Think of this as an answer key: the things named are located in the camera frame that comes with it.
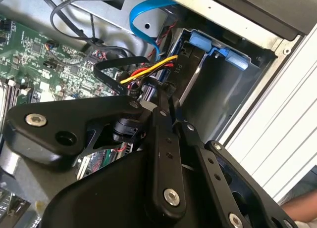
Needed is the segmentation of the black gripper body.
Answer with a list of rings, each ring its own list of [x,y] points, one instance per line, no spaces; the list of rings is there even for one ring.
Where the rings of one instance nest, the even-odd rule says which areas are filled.
[[[194,170],[183,169],[186,206],[180,219],[157,215],[147,190],[148,156],[138,151],[66,187],[47,206],[44,228],[203,228],[200,204],[190,198]]]

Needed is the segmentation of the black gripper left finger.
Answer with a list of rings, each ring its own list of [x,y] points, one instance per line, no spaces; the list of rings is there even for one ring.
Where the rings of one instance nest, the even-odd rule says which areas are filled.
[[[46,185],[63,181],[57,194],[78,182],[68,172],[80,156],[132,143],[148,156],[150,208],[180,218],[186,211],[180,204],[185,192],[179,141],[170,120],[167,110],[148,110],[127,95],[31,103],[8,111],[4,141],[36,166],[33,177],[48,172]]]

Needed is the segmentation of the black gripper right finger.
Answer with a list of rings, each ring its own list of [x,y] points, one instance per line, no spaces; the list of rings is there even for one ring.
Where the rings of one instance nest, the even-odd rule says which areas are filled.
[[[183,119],[179,100],[174,96],[170,112],[182,153],[194,169],[196,184],[189,197],[200,203],[195,213],[206,219],[203,227],[297,227],[221,143],[201,141],[195,127]]]

